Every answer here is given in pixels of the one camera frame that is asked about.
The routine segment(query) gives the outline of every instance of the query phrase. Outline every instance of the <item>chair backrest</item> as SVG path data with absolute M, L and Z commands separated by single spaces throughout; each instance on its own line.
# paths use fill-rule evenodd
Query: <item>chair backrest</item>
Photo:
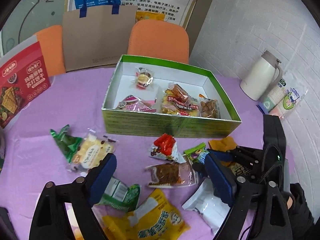
M 128 54 L 189 64 L 189 37 L 185 29 L 176 24 L 142 20 L 132 28 Z
M 54 25 L 45 28 L 34 35 L 40 42 L 42 54 L 48 76 L 55 76 L 66 72 L 62 50 L 62 26 Z

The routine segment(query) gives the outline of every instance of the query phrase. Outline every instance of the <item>green plastic wrapper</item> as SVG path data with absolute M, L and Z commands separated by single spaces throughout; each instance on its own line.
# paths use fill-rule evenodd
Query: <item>green plastic wrapper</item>
M 137 208 L 140 196 L 140 185 L 127 187 L 119 179 L 112 177 L 97 205 L 108 205 L 117 210 L 130 212 Z
M 67 132 L 69 128 L 70 126 L 67 124 L 59 133 L 52 129 L 50 129 L 50 133 L 63 155 L 66 157 L 68 163 L 71 163 L 73 155 L 78 151 L 82 138 L 68 135 Z

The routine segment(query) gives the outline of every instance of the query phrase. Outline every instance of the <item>wall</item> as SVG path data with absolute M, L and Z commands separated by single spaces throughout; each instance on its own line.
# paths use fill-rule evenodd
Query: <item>wall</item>
M 301 0 L 213 0 L 190 64 L 244 78 L 268 49 L 309 84 L 305 100 L 285 121 L 287 143 L 308 205 L 320 215 L 320 29 Z

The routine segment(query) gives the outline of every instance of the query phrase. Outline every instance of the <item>table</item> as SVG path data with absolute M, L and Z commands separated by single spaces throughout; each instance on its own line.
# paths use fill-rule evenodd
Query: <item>table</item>
M 104 133 L 101 106 L 113 68 L 71 72 L 56 76 L 51 88 L 21 111 L 17 122 L 6 133 L 7 151 L 0 174 L 0 206 L 6 207 L 19 239 L 27 240 L 36 200 L 48 181 L 55 184 L 72 182 L 78 175 L 66 170 L 66 160 L 55 145 L 49 130 L 60 130 L 70 124 L 71 135 L 84 137 L 88 128 Z M 242 124 L 231 136 L 242 146 L 262 149 L 263 118 L 256 102 L 240 89 L 240 80 L 216 76 L 233 102 Z M 141 185 L 140 203 L 153 189 L 146 185 L 150 173 L 144 167 L 161 163 L 148 157 L 155 138 L 112 135 L 119 140 L 115 155 L 114 176 L 127 185 Z M 178 149 L 194 147 L 208 139 L 177 138 Z M 294 162 L 288 149 L 286 156 L 292 171 Z M 179 240 L 211 240 L 210 228 L 196 212 L 182 210 L 182 204 L 196 191 L 197 186 L 164 189 L 164 193 L 182 213 L 191 229 Z M 106 209 L 109 214 L 116 212 Z

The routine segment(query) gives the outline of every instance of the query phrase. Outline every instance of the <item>cardboard box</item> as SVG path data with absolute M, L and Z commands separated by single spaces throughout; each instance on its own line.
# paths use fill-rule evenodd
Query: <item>cardboard box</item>
M 135 87 L 136 67 L 154 72 L 152 88 L 139 90 Z M 159 91 L 166 90 L 172 82 L 179 84 L 193 98 L 202 94 L 217 99 L 221 119 L 115 109 L 130 94 L 143 100 L 155 100 Z M 224 138 L 241 124 L 229 97 L 210 71 L 169 60 L 129 55 L 123 55 L 117 64 L 103 102 L 102 114 L 106 131 L 111 134 L 158 137 L 168 133 L 185 138 Z
M 0 72 L 0 126 L 4 128 L 22 108 L 50 87 L 40 43 L 27 46 L 9 60 L 1 58 Z

